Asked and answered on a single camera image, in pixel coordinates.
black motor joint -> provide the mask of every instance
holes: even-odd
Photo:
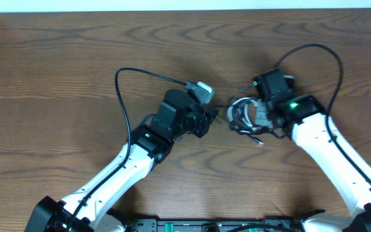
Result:
[[[266,104],[267,118],[274,128],[286,129],[288,133],[302,119],[324,113],[324,107],[310,94],[296,96],[293,78],[285,78],[278,68],[253,79],[260,98]]]
[[[150,125],[140,125],[132,131],[132,142],[149,151],[149,156],[161,163],[171,151],[175,139],[186,133],[203,137],[217,116],[218,110],[206,110],[214,89],[198,82],[188,82],[182,90],[168,90]]]

tangled wires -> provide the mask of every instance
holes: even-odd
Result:
[[[259,145],[263,145],[264,142],[253,135],[270,133],[278,139],[284,139],[286,135],[277,135],[272,124],[259,125],[253,123],[253,120],[251,120],[252,117],[249,115],[249,107],[253,105],[257,109],[258,113],[258,108],[260,107],[260,104],[262,104],[261,100],[255,97],[243,97],[239,99],[238,96],[245,90],[253,87],[254,86],[246,86],[233,97],[231,105],[227,109],[227,118],[230,122],[230,130],[234,130],[240,135],[248,136],[248,138]]]

wooden table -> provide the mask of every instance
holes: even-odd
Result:
[[[0,14],[0,231],[22,231],[46,195],[60,200],[119,152],[126,127],[113,76],[143,68],[216,88],[215,103],[295,46],[323,43],[345,64],[333,118],[371,164],[371,10],[240,10]],[[335,61],[304,50],[284,63],[299,93],[327,105]],[[139,73],[120,78],[131,125],[181,88]],[[256,218],[324,208],[348,215],[314,161],[289,140],[262,148],[213,123],[186,136],[115,206],[127,216]]]

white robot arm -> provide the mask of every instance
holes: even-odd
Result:
[[[338,144],[371,180],[371,167],[345,140],[331,117],[329,123],[330,129],[337,137]],[[355,217],[368,210],[368,206],[371,207],[371,186],[341,154],[335,144],[330,141],[325,126],[325,115],[317,113],[303,119],[303,123],[295,124],[292,139],[324,171],[339,191],[351,215],[351,218],[335,217],[328,213],[314,215],[304,221],[305,231],[342,232],[343,229],[350,226]]]
[[[125,117],[127,116],[117,85],[121,70],[133,70],[169,79],[136,68],[121,68],[117,71],[117,95]],[[214,95],[213,88],[202,82],[182,83],[169,80],[185,85],[187,93],[176,89],[168,90],[150,125],[141,123],[129,132],[129,141],[117,157],[76,192],[62,198],[60,202],[50,197],[42,199],[34,207],[26,232],[54,232],[64,228],[73,232],[94,229],[125,230],[119,221],[106,214],[107,211],[132,185],[169,155],[175,139],[186,133],[203,137],[218,113],[218,110],[204,109],[204,105]]]

green led light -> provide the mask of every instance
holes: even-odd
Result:
[[[297,104],[297,103],[294,102],[294,103],[291,103],[291,104],[290,104],[290,107],[293,109],[293,108],[295,108],[295,107],[298,106],[298,105],[299,105],[299,104]]]

